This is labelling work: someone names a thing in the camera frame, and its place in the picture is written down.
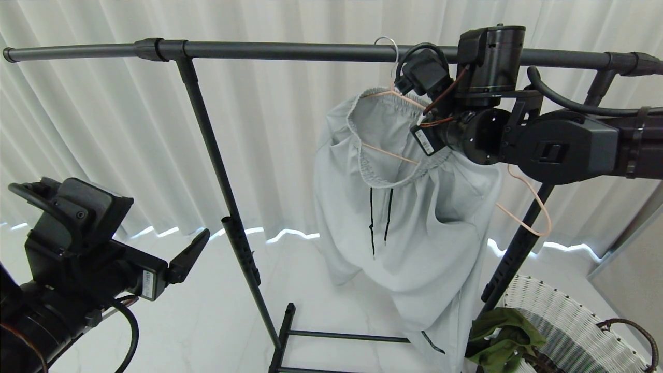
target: white woven basket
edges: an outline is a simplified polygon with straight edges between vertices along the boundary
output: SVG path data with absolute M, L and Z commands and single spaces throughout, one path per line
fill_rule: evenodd
M 517 275 L 502 301 L 546 337 L 540 352 L 567 373 L 641 373 L 650 366 L 619 335 L 597 327 L 603 320 L 596 314 L 543 281 Z M 535 369 L 523 361 L 518 373 L 531 372 Z

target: curtain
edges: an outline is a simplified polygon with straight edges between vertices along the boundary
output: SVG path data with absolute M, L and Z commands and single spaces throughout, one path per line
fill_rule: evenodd
M 640 1 L 2 1 L 0 43 L 15 48 L 133 42 L 147 37 L 255 42 L 455 45 L 468 29 L 527 27 L 525 47 L 663 56 L 663 3 Z M 246 227 L 316 232 L 313 157 L 325 113 L 392 64 L 195 60 L 221 154 Z M 36 209 L 6 189 L 41 176 L 78 177 L 135 198 L 124 233 L 152 226 L 221 228 L 227 214 L 173 62 L 138 58 L 0 63 L 1 221 L 34 221 Z M 582 101 L 593 72 L 541 69 Z M 524 69 L 519 87 L 526 85 Z M 660 77 L 615 80 L 602 105 L 660 104 Z M 505 100 L 504 108 L 509 109 Z M 546 102 L 544 112 L 558 108 Z M 547 240 L 586 243 L 601 255 L 658 181 L 599 177 L 559 186 L 547 204 Z M 523 216 L 532 200 L 506 178 L 500 202 Z M 542 222 L 535 227 L 544 230 Z M 491 237 L 505 248 L 517 223 L 496 209 Z

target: black clothes rack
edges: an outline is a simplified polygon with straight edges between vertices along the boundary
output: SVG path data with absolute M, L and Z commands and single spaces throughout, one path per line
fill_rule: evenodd
M 399 55 L 404 55 L 411 46 L 399 46 Z M 440 47 L 450 63 L 457 61 L 457 48 Z M 194 68 L 194 58 L 235 58 L 259 60 L 314 60 L 339 62 L 393 62 L 396 58 L 394 47 L 373 44 L 309 44 L 309 43 L 267 43 L 267 42 L 190 42 L 187 40 L 164 40 L 148 38 L 125 44 L 93 44 L 74 46 L 46 46 L 38 48 L 6 48 L 3 56 L 9 62 L 28 60 L 53 60 L 67 58 L 110 58 L 139 57 L 151 61 L 166 62 L 174 60 L 186 87 L 193 111 L 196 115 L 200 132 L 205 141 L 211 163 L 223 193 L 229 216 L 221 220 L 226 235 L 237 256 L 237 261 L 249 285 L 253 299 L 265 323 L 267 332 L 274 344 L 274 355 L 269 373 L 343 373 L 331 370 L 291 368 L 282 365 L 283 356 L 290 336 L 314 336 L 322 338 L 341 338 L 355 340 L 373 340 L 379 342 L 409 343 L 407 338 L 395 336 L 354 335 L 326 333 L 319 331 L 299 331 L 292 329 L 292 320 L 296 307 L 289 303 L 276 332 L 265 300 L 260 292 L 260 275 L 253 261 L 253 255 L 239 215 L 239 209 L 225 172 L 221 152 L 210 123 L 210 117 L 198 85 Z M 592 85 L 587 93 L 585 104 L 598 106 L 608 87 L 617 74 L 634 74 L 642 66 L 638 53 L 594 53 L 567 50 L 524 49 L 520 59 L 521 66 L 547 66 L 559 68 L 579 68 L 596 70 Z M 538 195 L 542 201 L 550 196 L 553 185 L 544 184 Z M 540 212 L 534 201 L 523 222 L 531 226 Z M 502 297 L 509 283 L 534 247 L 538 236 L 520 227 L 514 235 L 492 279 L 486 285 L 481 300 L 485 302 L 482 312 L 491 310 Z

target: hanger hook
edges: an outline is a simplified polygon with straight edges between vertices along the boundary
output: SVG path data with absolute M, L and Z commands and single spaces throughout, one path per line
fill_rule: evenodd
M 391 44 L 394 45 L 394 50 L 396 51 L 396 60 L 394 61 L 394 66 L 392 66 L 392 68 L 391 68 L 391 73 L 390 73 L 391 78 L 394 79 L 394 69 L 396 69 L 396 65 L 398 65 L 398 61 L 400 60 L 400 55 L 398 54 L 398 44 L 396 44 L 396 42 L 394 41 L 394 39 L 392 39 L 392 38 L 390 38 L 390 37 L 379 37 L 379 38 L 375 39 L 375 41 L 373 42 L 373 44 L 374 44 L 374 45 L 377 45 L 377 42 L 379 42 L 379 41 L 382 40 L 382 39 L 386 39 L 386 40 L 391 41 Z

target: olive green garment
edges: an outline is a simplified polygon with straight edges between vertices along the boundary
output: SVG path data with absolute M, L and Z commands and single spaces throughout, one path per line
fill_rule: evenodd
M 494 333 L 493 338 L 486 339 Z M 544 344 L 546 339 L 520 312 L 497 307 L 472 321 L 465 357 L 488 373 L 512 373 L 523 354 L 534 355 L 532 348 Z

